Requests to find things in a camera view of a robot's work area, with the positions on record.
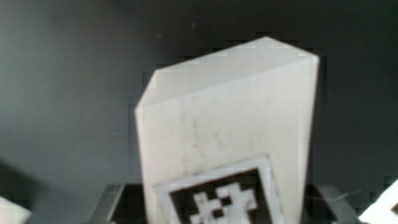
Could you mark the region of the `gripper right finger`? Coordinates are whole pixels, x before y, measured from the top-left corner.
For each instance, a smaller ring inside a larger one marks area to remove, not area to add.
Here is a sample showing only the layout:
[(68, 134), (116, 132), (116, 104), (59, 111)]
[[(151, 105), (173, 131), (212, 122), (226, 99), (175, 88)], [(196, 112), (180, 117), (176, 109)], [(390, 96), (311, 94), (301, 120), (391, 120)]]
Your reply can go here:
[(326, 205), (326, 224), (359, 224), (358, 213), (347, 200), (349, 194), (333, 185), (322, 185), (318, 192)]

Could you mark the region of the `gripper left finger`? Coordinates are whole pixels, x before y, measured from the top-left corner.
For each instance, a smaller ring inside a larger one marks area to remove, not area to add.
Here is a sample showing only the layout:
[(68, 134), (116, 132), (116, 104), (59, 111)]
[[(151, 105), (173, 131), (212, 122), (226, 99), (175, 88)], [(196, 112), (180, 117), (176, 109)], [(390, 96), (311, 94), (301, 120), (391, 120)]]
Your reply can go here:
[(114, 224), (112, 216), (121, 201), (123, 190), (123, 185), (107, 186), (87, 224)]

